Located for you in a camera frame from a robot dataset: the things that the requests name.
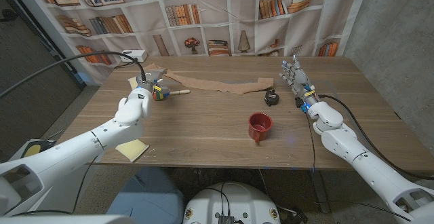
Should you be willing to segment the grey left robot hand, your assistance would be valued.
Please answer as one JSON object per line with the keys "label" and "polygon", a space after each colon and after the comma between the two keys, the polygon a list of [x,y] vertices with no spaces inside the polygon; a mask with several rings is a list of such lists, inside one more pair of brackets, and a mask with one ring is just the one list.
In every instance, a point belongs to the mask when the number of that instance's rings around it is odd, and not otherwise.
{"label": "grey left robot hand", "polygon": [[170,89],[165,86],[159,85],[167,71],[165,69],[155,69],[145,72],[145,79],[141,76],[136,78],[137,88],[144,88],[148,90],[154,100],[163,100],[170,95]]}

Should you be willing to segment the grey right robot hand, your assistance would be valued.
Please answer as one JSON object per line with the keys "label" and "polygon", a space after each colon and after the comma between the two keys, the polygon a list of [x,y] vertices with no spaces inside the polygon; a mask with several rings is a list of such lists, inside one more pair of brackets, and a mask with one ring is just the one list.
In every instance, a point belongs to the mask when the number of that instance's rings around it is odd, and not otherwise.
{"label": "grey right robot hand", "polygon": [[301,68],[296,54],[292,56],[292,60],[293,63],[282,62],[283,73],[280,73],[279,76],[291,87],[292,92],[296,96],[296,106],[307,112],[312,105],[319,102],[319,97],[315,92],[315,86]]}

